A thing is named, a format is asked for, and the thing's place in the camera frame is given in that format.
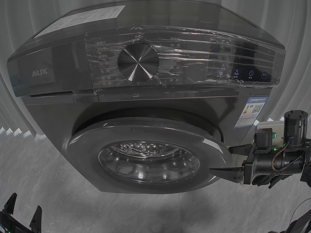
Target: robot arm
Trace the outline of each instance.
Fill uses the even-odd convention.
[[[230,147],[233,154],[246,155],[241,167],[211,168],[210,173],[239,183],[267,185],[272,188],[278,181],[302,173],[301,181],[311,187],[310,139],[306,138],[308,114],[289,111],[284,115],[283,146],[272,147],[275,134],[272,128],[259,129],[253,144]]]

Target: white curtain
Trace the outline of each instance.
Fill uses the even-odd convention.
[[[0,0],[0,128],[43,134],[21,99],[13,94],[6,70],[8,57],[34,33],[68,11],[112,1],[120,0]],[[259,121],[269,117],[279,120],[291,109],[311,114],[310,0],[196,1],[214,2],[233,10],[286,47],[280,85],[272,90]]]

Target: plastic wrap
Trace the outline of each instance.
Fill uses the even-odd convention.
[[[119,53],[135,42],[158,54],[158,72],[145,82],[126,80]],[[86,34],[94,89],[120,86],[233,85],[267,88],[280,80],[285,51],[237,35],[205,29],[141,26]]]

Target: front-load washing machine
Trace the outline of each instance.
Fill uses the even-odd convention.
[[[168,194],[231,167],[278,84],[284,47],[216,4],[132,0],[71,11],[9,58],[15,95],[97,189]]]

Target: wire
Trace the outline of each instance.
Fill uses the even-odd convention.
[[[275,161],[275,159],[276,159],[281,153],[283,153],[283,151],[289,146],[289,144],[290,144],[290,142],[291,142],[292,139],[293,139],[293,137],[290,138],[289,142],[285,145],[285,147],[284,147],[280,152],[278,152],[278,153],[274,156],[274,158],[272,159],[271,168],[272,168],[272,170],[273,170],[274,172],[281,171],[281,169],[280,169],[280,170],[277,170],[277,169],[274,168],[274,166],[273,166],[274,161]]]
[[[306,202],[306,201],[309,200],[309,199],[311,199],[311,198],[308,198],[308,199],[306,199],[305,201],[301,202],[300,205],[301,205],[302,203]],[[291,223],[291,220],[293,219],[293,216],[294,216],[294,214],[295,214],[295,211],[298,209],[298,207],[299,207],[300,205],[298,205],[297,208],[294,210],[294,213],[293,213],[292,217],[290,218],[290,223]]]

